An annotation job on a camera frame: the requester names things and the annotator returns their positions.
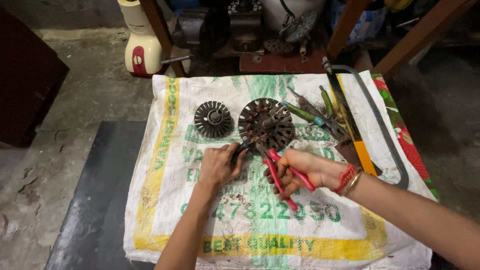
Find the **dark wooden cabinet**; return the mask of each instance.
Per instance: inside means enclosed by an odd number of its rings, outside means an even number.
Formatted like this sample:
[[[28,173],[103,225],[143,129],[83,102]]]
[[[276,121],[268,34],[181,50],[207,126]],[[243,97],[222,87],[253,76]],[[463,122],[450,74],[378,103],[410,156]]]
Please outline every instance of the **dark wooden cabinet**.
[[[35,137],[68,67],[17,18],[0,10],[0,145]]]

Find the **black table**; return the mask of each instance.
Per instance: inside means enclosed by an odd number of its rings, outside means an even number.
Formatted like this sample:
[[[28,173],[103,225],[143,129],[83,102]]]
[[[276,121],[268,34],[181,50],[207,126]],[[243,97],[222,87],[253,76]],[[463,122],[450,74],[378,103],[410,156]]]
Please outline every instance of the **black table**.
[[[128,189],[146,122],[102,122],[45,270],[151,270],[123,251]]]

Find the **hand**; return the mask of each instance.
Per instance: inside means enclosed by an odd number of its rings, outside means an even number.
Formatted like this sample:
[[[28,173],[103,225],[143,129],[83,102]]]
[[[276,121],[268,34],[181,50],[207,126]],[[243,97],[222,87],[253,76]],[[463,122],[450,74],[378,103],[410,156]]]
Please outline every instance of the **hand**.
[[[200,166],[198,184],[205,185],[217,193],[226,183],[240,174],[247,150],[243,150],[235,164],[231,164],[232,155],[239,143],[224,145],[220,148],[207,148]]]
[[[290,170],[287,170],[290,166],[305,173],[315,187],[328,187],[330,189],[338,186],[338,175],[347,169],[347,165],[344,163],[328,160],[311,153],[288,149],[277,162],[278,177],[282,178],[285,176],[282,179],[282,187],[285,191],[280,195],[280,200],[289,198],[295,190],[303,185],[303,181],[300,178]],[[266,169],[264,176],[269,175],[270,171]],[[268,182],[273,184],[273,178],[269,176]],[[274,186],[274,193],[279,193],[276,186]]]

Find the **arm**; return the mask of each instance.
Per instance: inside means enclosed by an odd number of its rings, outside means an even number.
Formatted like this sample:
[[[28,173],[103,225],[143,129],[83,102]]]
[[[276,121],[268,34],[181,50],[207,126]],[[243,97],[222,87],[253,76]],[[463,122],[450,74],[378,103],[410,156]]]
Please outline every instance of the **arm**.
[[[245,150],[232,166],[230,160],[239,143],[205,150],[200,178],[188,206],[168,240],[154,270],[194,269],[202,233],[212,201],[220,188],[240,174]]]
[[[338,175],[347,168],[344,163],[288,150],[278,162],[278,174],[285,176],[282,180],[285,192],[279,199],[289,197],[302,185],[302,181],[286,171],[288,166],[306,173],[316,187],[330,189],[338,186]],[[480,226],[473,221],[367,173],[362,173],[346,197],[383,217],[455,265],[463,269],[479,269]]]

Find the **concrete floor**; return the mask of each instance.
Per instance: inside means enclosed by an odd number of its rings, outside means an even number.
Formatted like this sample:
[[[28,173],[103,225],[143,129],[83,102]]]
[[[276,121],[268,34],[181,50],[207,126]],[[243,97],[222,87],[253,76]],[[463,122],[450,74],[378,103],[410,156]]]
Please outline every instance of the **concrete floor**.
[[[151,80],[125,69],[124,29],[44,34],[70,72],[31,147],[0,150],[0,230],[8,219],[0,269],[43,269],[100,121],[144,121],[153,98]],[[472,59],[432,50],[388,86],[441,203],[480,221],[480,74]],[[238,60],[192,63],[190,74],[239,74]]]

